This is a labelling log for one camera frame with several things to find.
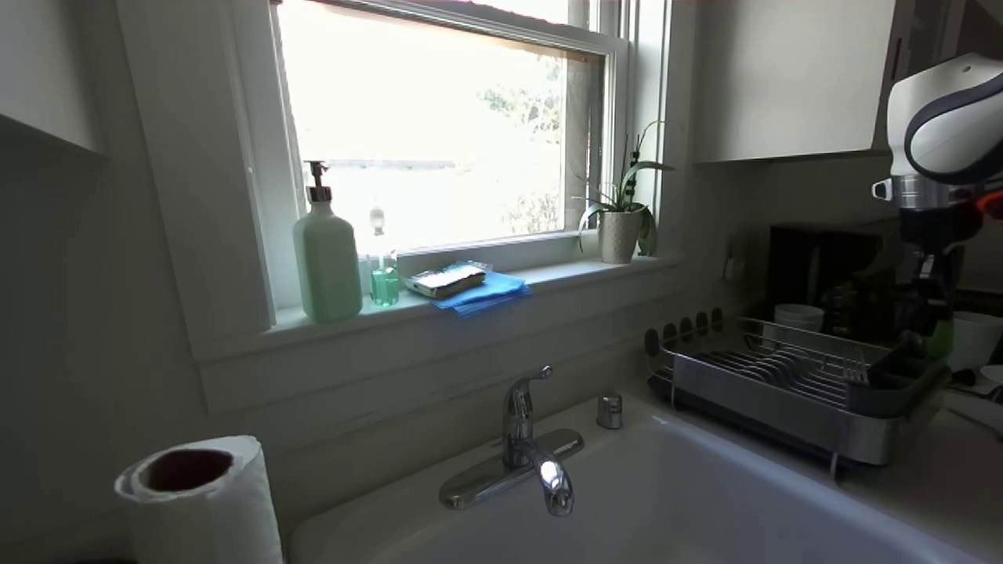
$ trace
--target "window sill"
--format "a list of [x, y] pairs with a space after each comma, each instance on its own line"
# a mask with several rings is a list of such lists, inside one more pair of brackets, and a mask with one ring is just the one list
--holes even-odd
[[676, 257], [579, 259], [523, 268], [513, 275], [526, 278], [531, 293], [483, 316], [456, 316], [406, 293], [394, 307], [366, 307], [359, 319], [336, 325], [286, 313], [250, 350], [226, 350], [200, 363], [206, 407], [209, 415], [258, 407], [615, 313], [671, 293], [666, 272], [676, 264]]
[[[511, 275], [520, 275], [531, 292], [542, 292], [542, 288], [551, 292], [551, 288], [564, 288], [564, 284], [577, 284], [577, 283], [591, 283], [591, 278], [604, 278], [604, 275], [619, 275], [619, 272], [657, 268], [666, 264], [671, 264], [671, 259], [658, 259], [658, 257], [641, 257], [633, 264], [574, 259], [574, 264], [517, 268]], [[393, 307], [380, 307], [370, 298], [363, 298], [362, 316], [346, 319], [346, 324], [331, 324], [331, 325], [318, 325], [304, 316], [302, 307], [290, 307], [290, 309], [276, 313], [276, 325], [263, 335], [263, 349], [394, 325], [406, 319], [420, 319], [420, 316], [433, 316], [433, 313], [438, 313], [438, 307], [433, 301], [425, 301], [408, 292], [402, 292], [402, 301]]]

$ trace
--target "window pane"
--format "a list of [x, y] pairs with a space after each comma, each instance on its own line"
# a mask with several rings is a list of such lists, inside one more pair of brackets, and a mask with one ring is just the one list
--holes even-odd
[[331, 161], [362, 245], [382, 211], [402, 251], [574, 229], [599, 145], [601, 59], [281, 2], [304, 161]]

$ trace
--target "small bottle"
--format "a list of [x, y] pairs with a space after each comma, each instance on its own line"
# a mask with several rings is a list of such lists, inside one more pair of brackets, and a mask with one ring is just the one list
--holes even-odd
[[402, 298], [400, 255], [386, 239], [386, 213], [380, 207], [373, 207], [370, 221], [373, 221], [373, 257], [376, 257], [373, 275], [370, 275], [373, 283], [370, 298], [380, 307], [393, 307]]

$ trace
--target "soap dispenser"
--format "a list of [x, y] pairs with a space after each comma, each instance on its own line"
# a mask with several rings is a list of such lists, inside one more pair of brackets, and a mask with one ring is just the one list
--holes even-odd
[[380, 207], [370, 211], [373, 221], [373, 303], [393, 307], [402, 298], [402, 275], [400, 275], [400, 251], [389, 245], [386, 234], [386, 213]]
[[363, 307], [353, 221], [333, 213], [326, 167], [310, 161], [310, 213], [294, 221], [304, 313], [313, 324], [359, 316]]

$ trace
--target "countertop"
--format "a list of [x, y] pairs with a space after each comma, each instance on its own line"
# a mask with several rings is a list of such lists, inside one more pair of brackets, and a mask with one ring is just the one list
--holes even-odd
[[667, 410], [808, 476], [824, 490], [841, 490], [975, 560], [1003, 560], [1003, 441], [988, 425], [957, 415], [970, 415], [973, 407], [986, 410], [980, 421], [1000, 417], [1003, 429], [1003, 404], [973, 404], [957, 391], [944, 391], [941, 410], [914, 436], [890, 466], [851, 471], [841, 483], [829, 476], [824, 462], [798, 457], [704, 415]]

